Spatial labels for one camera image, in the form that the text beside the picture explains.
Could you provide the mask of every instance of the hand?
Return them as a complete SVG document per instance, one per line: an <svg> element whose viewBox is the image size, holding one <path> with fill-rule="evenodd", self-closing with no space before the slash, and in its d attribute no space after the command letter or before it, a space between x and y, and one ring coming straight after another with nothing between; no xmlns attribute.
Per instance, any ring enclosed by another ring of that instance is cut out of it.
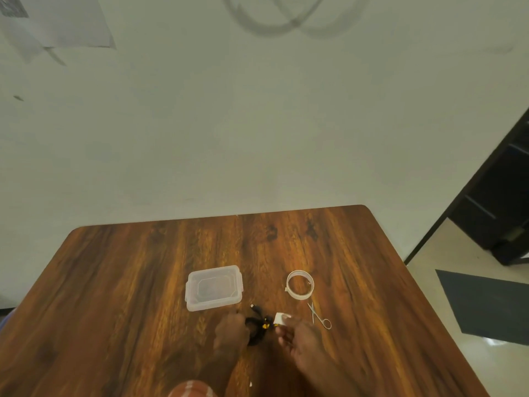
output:
<svg viewBox="0 0 529 397"><path fill-rule="evenodd" d="M322 335L312 323L299 318L283 315L283 323L286 326L276 327L279 344L292 357L299 371L308 377L317 371L314 365L327 357Z"/></svg>
<svg viewBox="0 0 529 397"><path fill-rule="evenodd" d="M215 328L213 350L228 354L241 354L250 340L250 329L244 324L243 314L230 312L224 316Z"/></svg>

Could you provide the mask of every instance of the black mat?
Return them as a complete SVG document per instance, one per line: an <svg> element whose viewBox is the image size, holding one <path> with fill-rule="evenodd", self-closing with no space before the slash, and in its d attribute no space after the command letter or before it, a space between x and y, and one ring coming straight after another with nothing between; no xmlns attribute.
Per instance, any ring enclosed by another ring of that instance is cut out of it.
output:
<svg viewBox="0 0 529 397"><path fill-rule="evenodd" d="M461 332L529 345L529 284L436 272Z"/></svg>

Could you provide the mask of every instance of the striped clothing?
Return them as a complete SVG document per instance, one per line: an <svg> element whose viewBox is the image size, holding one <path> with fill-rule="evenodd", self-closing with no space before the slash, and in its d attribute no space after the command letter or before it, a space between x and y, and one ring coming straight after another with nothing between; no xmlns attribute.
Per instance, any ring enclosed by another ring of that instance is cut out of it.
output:
<svg viewBox="0 0 529 397"><path fill-rule="evenodd" d="M169 397L217 397L217 395L204 382L200 380L188 380L172 389Z"/></svg>

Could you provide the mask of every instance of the scissors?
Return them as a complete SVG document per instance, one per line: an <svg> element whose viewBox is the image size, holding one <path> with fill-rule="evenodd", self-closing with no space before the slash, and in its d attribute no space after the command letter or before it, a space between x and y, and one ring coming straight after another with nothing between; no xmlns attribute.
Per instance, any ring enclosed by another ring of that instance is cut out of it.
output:
<svg viewBox="0 0 529 397"><path fill-rule="evenodd" d="M328 319L323 319L323 320L322 320L322 319L318 316L318 314L317 314L316 311L314 310L314 302L311 302L310 304L307 303L307 305L308 305L309 308L311 308L311 311L312 311L312 324L314 324L314 315L316 315L316 317L317 317L317 318L320 320L320 322L322 323L323 327L325 327L327 330L330 330L331 327L332 327L332 323L331 323L331 321L328 320Z"/></svg>

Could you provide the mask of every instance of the paper on wall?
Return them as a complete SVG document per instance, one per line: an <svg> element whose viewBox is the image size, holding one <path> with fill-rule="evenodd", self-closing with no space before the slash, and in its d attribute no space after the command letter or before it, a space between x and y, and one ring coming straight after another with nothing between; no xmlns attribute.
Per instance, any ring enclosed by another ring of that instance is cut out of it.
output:
<svg viewBox="0 0 529 397"><path fill-rule="evenodd" d="M45 47L111 47L97 0L0 0L0 28L29 61Z"/></svg>

